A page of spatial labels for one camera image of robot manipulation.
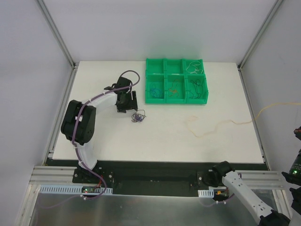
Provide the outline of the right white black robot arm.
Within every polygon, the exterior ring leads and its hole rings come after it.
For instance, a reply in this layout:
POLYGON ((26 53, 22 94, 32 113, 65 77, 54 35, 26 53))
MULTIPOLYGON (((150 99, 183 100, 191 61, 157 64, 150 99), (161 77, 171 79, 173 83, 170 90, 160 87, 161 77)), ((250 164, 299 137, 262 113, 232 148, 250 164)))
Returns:
POLYGON ((227 161, 220 162, 202 176, 202 182, 211 187, 226 186, 247 208, 259 226, 299 226, 301 224, 301 188, 290 188, 293 197, 293 215, 273 210, 263 202, 242 180, 227 161))

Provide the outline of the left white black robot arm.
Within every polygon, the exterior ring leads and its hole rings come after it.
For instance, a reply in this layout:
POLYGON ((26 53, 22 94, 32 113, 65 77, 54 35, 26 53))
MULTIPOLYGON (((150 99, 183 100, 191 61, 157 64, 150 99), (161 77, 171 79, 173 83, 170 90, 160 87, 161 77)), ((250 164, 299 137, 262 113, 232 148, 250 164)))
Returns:
POLYGON ((72 100, 67 106, 61 133, 71 141, 79 166, 85 169, 83 178, 89 183, 95 183, 100 174, 94 168, 97 159, 93 154, 96 115, 111 106, 116 106, 118 113, 138 110, 136 91, 132 90, 133 85, 129 79, 120 77, 117 83, 106 87, 101 94, 86 102, 72 100))

